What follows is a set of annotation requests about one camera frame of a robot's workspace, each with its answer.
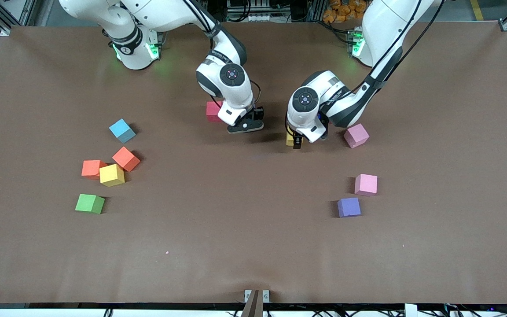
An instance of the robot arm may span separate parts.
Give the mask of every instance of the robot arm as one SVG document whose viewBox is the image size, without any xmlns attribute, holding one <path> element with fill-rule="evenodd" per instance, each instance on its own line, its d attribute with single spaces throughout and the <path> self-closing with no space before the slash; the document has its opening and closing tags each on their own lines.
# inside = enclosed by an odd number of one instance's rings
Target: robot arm
<svg viewBox="0 0 507 317">
<path fill-rule="evenodd" d="M 355 92 L 329 70 L 308 77 L 288 103 L 287 128 L 292 135 L 305 136 L 312 143 L 326 138 L 328 120 L 342 128 L 355 124 L 400 61 L 406 34 L 432 3 L 434 0 L 374 0 L 354 48 L 357 58 L 373 66 L 370 74 Z"/>
<path fill-rule="evenodd" d="M 159 58 L 158 32 L 193 23 L 215 44 L 197 68 L 197 81 L 211 96 L 225 98 L 219 112 L 230 133 L 263 128 L 263 110 L 256 109 L 250 79 L 242 67 L 246 48 L 195 0 L 60 0 L 74 18 L 97 22 L 131 70 L 141 70 Z M 133 20 L 134 16 L 141 24 Z"/>
</svg>

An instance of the cube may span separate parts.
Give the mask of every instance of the cube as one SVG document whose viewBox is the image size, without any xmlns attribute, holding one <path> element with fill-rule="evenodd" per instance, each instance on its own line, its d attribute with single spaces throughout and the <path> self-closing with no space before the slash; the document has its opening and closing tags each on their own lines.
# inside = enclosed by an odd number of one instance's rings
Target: cube
<svg viewBox="0 0 507 317">
<path fill-rule="evenodd" d="M 140 160 L 125 147 L 113 155 L 113 160 L 125 171 L 133 170 L 140 163 Z"/>
<path fill-rule="evenodd" d="M 83 161 L 81 175 L 87 179 L 99 179 L 99 169 L 107 166 L 107 163 L 99 160 Z"/>
<path fill-rule="evenodd" d="M 286 132 L 287 134 L 287 146 L 292 147 L 294 146 L 294 139 L 292 138 L 292 135 L 289 134 L 289 132 Z M 302 145 L 302 142 L 304 142 L 304 138 L 300 139 L 300 144 Z"/>
<path fill-rule="evenodd" d="M 76 211 L 100 214 L 104 203 L 105 199 L 103 197 L 82 193 L 79 195 Z"/>
<path fill-rule="evenodd" d="M 123 143 L 128 142 L 129 139 L 132 139 L 136 135 L 124 119 L 120 119 L 114 125 L 111 125 L 109 130 Z"/>
<path fill-rule="evenodd" d="M 220 107 L 216 102 L 207 102 L 207 120 L 209 122 L 223 122 L 218 117 Z"/>
<path fill-rule="evenodd" d="M 111 187 L 125 182 L 125 171 L 117 164 L 105 166 L 99 169 L 101 184 Z"/>
<path fill-rule="evenodd" d="M 338 201 L 338 210 L 340 211 L 340 218 L 361 215 L 359 199 L 357 197 L 340 199 Z"/>
<path fill-rule="evenodd" d="M 369 138 L 369 134 L 362 124 L 354 125 L 345 131 L 344 139 L 348 142 L 350 148 L 358 147 L 364 144 Z"/>
<path fill-rule="evenodd" d="M 361 174 L 356 177 L 356 195 L 375 196 L 377 194 L 378 177 L 374 175 Z"/>
</svg>

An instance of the blue cube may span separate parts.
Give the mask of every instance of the blue cube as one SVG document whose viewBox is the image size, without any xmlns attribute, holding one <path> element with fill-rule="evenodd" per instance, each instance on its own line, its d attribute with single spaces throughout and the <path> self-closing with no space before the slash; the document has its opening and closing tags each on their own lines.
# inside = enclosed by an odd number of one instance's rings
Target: blue cube
<svg viewBox="0 0 507 317">
<path fill-rule="evenodd" d="M 338 201 L 338 210 L 340 210 L 340 218 L 361 215 L 359 199 L 357 197 L 340 199 Z"/>
<path fill-rule="evenodd" d="M 111 125 L 109 130 L 123 143 L 128 142 L 129 139 L 132 139 L 136 135 L 124 119 L 120 119 L 114 125 Z"/>
</svg>

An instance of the green led light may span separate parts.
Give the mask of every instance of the green led light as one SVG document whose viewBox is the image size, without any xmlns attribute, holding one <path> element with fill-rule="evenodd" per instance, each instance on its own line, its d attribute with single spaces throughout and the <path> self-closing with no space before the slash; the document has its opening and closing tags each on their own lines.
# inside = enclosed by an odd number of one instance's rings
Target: green led light
<svg viewBox="0 0 507 317">
<path fill-rule="evenodd" d="M 361 38 L 361 40 L 353 46 L 353 49 L 352 49 L 353 56 L 360 56 L 364 45 L 365 45 L 365 39 Z"/>
<path fill-rule="evenodd" d="M 115 52 L 115 53 L 117 53 L 117 59 L 118 59 L 118 60 L 121 60 L 121 56 L 120 56 L 120 54 L 119 54 L 119 52 L 118 52 L 117 48 L 115 47 L 115 45 L 113 45 L 113 48 L 114 48 L 114 52 Z"/>
<path fill-rule="evenodd" d="M 158 50 L 157 48 L 155 48 L 155 46 L 152 49 L 152 47 L 148 43 L 146 43 L 146 49 L 148 50 L 150 57 L 152 59 L 157 59 L 159 57 Z"/>
</svg>

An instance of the table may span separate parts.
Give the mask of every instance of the table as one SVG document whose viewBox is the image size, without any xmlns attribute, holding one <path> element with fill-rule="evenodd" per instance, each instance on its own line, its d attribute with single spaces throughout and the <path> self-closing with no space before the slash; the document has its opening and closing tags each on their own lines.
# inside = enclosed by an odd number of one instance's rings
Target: table
<svg viewBox="0 0 507 317">
<path fill-rule="evenodd" d="M 413 28 L 411 44 L 425 24 Z M 195 82 L 208 41 L 169 33 L 135 72 L 99 28 L 14 28 L 0 40 L 0 302 L 507 302 L 507 33 L 440 22 L 363 114 L 294 151 L 287 101 L 318 70 L 348 87 L 368 73 L 316 24 L 228 25 L 262 87 L 265 129 L 207 122 Z M 107 188 L 119 118 L 142 163 Z M 340 219 L 354 177 L 378 175 L 361 217 Z M 104 213 L 74 211 L 79 193 Z"/>
</svg>

